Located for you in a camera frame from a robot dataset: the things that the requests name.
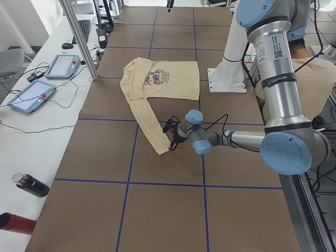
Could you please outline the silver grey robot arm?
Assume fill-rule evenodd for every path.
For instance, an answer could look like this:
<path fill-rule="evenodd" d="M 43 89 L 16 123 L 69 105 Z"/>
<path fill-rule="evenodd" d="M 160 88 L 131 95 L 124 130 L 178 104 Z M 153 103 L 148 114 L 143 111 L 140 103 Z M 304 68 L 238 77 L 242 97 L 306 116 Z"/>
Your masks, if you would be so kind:
<path fill-rule="evenodd" d="M 169 120 L 170 150 L 187 139 L 196 153 L 225 145 L 259 152 L 263 161 L 282 175 L 302 174 L 323 163 L 331 151 L 327 138 L 312 127 L 301 111 L 297 77 L 288 41 L 302 38 L 308 28 L 310 1 L 240 1 L 235 15 L 254 45 L 261 87 L 268 111 L 262 132 L 203 128 L 203 115 L 191 110 L 180 122 Z"/>

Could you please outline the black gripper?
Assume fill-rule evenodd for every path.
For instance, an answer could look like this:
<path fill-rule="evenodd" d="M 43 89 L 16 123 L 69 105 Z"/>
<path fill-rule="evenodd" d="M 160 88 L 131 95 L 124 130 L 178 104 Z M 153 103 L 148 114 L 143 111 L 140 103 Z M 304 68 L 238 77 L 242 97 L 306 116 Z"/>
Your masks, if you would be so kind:
<path fill-rule="evenodd" d="M 172 133 L 173 133 L 173 141 L 169 146 L 169 150 L 175 151 L 177 145 L 183 143 L 185 141 L 185 138 L 180 136 L 176 130 L 173 130 Z"/>

